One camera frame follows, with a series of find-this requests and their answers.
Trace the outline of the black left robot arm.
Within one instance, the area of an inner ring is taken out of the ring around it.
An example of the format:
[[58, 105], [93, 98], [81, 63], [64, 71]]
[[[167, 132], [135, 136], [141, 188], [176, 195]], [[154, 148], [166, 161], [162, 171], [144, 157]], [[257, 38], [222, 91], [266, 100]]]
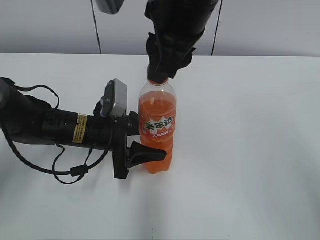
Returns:
[[96, 164], [84, 163], [67, 171], [55, 167], [45, 169], [28, 161], [18, 151], [16, 143], [65, 146], [101, 150], [102, 156], [112, 153], [116, 179], [126, 179], [132, 167], [162, 161], [167, 152], [144, 146], [128, 137], [138, 136], [139, 116], [127, 112], [127, 86], [118, 79], [110, 80], [93, 115], [80, 114], [52, 107], [29, 95], [31, 87], [17, 86], [9, 78], [0, 80], [0, 128], [16, 157], [28, 167], [54, 176], [74, 177], [80, 181]]

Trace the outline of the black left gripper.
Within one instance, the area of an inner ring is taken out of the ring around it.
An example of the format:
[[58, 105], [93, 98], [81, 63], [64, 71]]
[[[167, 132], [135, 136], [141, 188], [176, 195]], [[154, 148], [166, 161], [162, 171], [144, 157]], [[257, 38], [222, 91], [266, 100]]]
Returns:
[[99, 117], [106, 122], [106, 126], [112, 130], [112, 140], [110, 151], [113, 159], [113, 172], [115, 179], [126, 179], [129, 170], [135, 166], [151, 162], [163, 161], [167, 152], [162, 149], [151, 148], [133, 141], [127, 148], [127, 137], [138, 136], [138, 113], [131, 111], [124, 113], [121, 117], [103, 115], [103, 105], [99, 101], [93, 112], [95, 117]]

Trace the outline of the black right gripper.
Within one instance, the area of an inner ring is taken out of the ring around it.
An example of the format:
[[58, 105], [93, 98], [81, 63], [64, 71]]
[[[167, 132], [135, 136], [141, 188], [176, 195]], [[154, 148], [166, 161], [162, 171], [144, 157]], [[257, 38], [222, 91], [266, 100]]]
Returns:
[[[178, 70], [190, 65], [196, 44], [218, 4], [217, 0], [149, 0], [144, 15], [152, 21], [146, 51], [148, 80], [174, 79]], [[165, 73], [159, 71], [160, 50], [176, 50], [165, 60]]]

